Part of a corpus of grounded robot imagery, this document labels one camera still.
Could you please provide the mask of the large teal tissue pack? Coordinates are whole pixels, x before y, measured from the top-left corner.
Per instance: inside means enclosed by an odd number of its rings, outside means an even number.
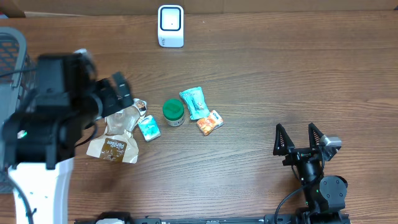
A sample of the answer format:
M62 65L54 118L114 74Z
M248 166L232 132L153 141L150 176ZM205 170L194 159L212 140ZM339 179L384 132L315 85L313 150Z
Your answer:
M191 120L206 118L210 114L200 86L180 92L179 96L187 105Z

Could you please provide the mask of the green lid jar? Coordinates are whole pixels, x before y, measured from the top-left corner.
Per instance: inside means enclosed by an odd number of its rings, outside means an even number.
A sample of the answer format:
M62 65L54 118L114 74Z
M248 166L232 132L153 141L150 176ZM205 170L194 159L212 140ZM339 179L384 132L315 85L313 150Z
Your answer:
M162 112L169 126L177 127L185 121L185 110L180 100L172 98L162 107Z

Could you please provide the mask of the orange tissue pack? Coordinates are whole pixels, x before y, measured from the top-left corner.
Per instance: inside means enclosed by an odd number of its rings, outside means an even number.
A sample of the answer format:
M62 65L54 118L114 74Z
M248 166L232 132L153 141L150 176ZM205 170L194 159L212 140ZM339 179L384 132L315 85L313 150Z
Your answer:
M197 126L205 136L222 125L223 119L216 110L211 111L206 118L201 118L197 121Z

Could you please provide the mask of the small teal tissue pack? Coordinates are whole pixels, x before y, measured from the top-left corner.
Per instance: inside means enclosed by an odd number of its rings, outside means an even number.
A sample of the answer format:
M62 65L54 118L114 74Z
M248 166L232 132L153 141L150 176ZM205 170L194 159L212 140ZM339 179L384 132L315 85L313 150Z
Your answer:
M149 142L161 136L160 129L152 115L146 116L138 122L138 127L144 139Z

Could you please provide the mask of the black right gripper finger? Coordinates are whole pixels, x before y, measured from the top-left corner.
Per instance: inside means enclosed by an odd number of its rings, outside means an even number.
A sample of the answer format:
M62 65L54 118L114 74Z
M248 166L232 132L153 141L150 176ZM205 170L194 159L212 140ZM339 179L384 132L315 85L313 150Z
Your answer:
M276 125L275 143L274 143L274 156L285 156L289 154L295 145L289 138L285 128L279 123Z
M308 125L308 136L311 148L316 148L320 145L320 140L324 134L313 124Z

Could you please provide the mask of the brown bread bag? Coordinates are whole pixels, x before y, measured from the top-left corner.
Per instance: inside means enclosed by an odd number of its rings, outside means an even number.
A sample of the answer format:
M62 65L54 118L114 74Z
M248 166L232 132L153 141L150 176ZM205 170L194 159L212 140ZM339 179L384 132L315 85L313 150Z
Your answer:
M106 129L90 141L86 155L114 162L135 164L139 148L133 130L147 112L147 102L138 98L133 105L105 118Z

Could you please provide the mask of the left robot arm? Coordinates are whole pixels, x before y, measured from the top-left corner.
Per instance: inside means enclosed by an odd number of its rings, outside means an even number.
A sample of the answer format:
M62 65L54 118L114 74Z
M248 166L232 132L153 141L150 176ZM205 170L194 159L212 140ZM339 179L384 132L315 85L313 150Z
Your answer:
M121 73L97 79L87 54L43 54L36 87L1 128L3 174L18 223L66 223L75 149L84 130L134 102Z

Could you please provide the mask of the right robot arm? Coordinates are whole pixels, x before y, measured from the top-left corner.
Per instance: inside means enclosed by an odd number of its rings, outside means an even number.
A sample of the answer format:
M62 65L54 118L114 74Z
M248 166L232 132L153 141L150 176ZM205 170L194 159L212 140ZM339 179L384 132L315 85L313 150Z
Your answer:
M273 155L284 156L300 188L288 194L278 204L271 220L274 223L350 223L349 215L342 214L348 183L339 175L325 175L325 163L342 147L337 136L323 134L313 123L308 125L309 147L297 148L281 124L276 125ZM283 204L303 192L306 206L296 209L287 218L279 214Z

